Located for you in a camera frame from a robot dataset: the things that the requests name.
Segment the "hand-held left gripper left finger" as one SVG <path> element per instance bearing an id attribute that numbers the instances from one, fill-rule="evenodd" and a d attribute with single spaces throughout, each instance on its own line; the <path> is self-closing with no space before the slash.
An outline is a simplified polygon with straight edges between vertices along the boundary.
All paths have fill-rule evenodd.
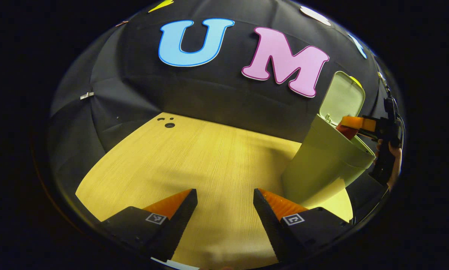
<path id="1" fill-rule="evenodd" d="M 99 225 L 142 258 L 171 260 L 197 204 L 197 190 L 187 189 L 144 208 L 126 207 Z"/>

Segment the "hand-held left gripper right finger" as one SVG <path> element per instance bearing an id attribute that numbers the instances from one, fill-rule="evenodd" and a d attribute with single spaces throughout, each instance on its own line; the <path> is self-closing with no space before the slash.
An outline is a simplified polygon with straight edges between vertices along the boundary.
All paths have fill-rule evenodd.
<path id="1" fill-rule="evenodd" d="M 254 190 L 253 205 L 280 263 L 315 256 L 352 228 L 324 207 L 308 209 L 261 188 Z"/>

